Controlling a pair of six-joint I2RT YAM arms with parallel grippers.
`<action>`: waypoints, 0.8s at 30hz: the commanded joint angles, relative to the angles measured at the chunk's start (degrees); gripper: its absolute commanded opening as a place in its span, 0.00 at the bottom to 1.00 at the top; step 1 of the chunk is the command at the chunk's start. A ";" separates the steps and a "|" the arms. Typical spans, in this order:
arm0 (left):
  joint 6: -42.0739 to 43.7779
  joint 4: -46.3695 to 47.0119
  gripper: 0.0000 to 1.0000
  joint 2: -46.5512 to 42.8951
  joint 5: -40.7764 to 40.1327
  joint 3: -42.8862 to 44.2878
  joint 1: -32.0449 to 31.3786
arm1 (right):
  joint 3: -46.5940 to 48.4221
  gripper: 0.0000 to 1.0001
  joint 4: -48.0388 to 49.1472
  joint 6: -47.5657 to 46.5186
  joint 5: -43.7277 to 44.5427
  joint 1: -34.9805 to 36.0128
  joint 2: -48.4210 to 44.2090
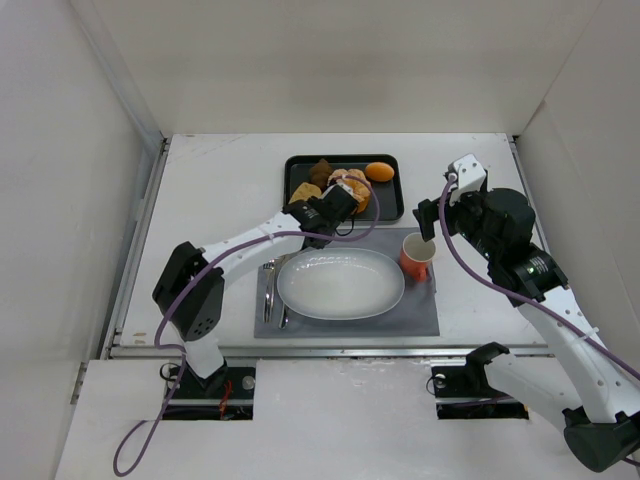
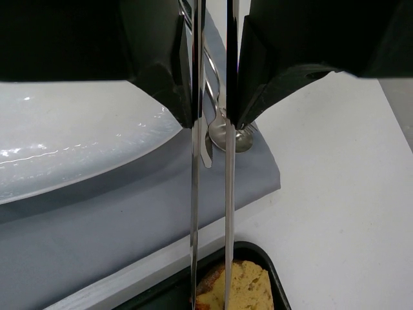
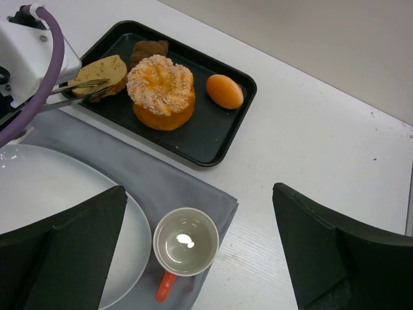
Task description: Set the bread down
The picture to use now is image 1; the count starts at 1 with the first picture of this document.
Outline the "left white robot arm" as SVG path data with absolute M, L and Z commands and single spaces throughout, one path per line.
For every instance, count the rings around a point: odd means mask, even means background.
M 183 370 L 207 396 L 225 382 L 227 362 L 214 336 L 221 320 L 225 289 L 270 260 L 305 249 L 322 249 L 357 209 L 347 185 L 334 185 L 318 198 L 297 200 L 271 219 L 234 238 L 197 248 L 174 248 L 152 292 L 163 314 L 154 346 L 177 349 Z

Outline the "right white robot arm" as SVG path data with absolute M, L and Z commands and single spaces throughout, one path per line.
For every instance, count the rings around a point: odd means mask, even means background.
M 487 262 L 480 282 L 505 295 L 544 338 L 569 378 L 567 387 L 526 372 L 510 350 L 491 342 L 450 367 L 449 382 L 471 395 L 506 394 L 531 407 L 562 434 L 589 470 L 603 472 L 639 449 L 639 373 L 612 354 L 573 304 L 569 282 L 532 241 L 536 215 L 527 198 L 497 188 L 459 194 L 444 189 L 413 214 L 423 239 L 460 235 Z

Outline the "yellow bread slice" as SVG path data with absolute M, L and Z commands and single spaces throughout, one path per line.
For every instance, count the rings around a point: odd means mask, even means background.
M 317 185 L 314 185 L 308 182 L 303 182 L 295 189 L 288 203 L 292 204 L 297 201 L 307 201 L 312 197 L 320 198 L 322 194 L 323 194 L 322 189 L 319 188 Z

